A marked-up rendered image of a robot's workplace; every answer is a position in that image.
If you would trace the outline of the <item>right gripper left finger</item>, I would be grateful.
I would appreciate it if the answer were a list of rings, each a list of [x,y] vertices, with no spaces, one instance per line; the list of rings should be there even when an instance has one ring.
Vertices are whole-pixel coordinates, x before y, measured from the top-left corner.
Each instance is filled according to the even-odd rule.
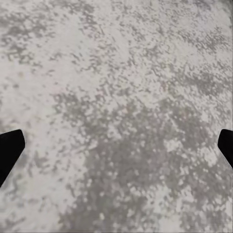
[[[21,129],[0,134],[0,187],[25,149]]]

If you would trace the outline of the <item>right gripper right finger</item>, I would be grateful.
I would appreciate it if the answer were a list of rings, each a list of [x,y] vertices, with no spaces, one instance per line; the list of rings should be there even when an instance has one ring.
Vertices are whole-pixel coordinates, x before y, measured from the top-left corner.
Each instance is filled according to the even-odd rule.
[[[233,168],[233,131],[221,130],[217,145]]]

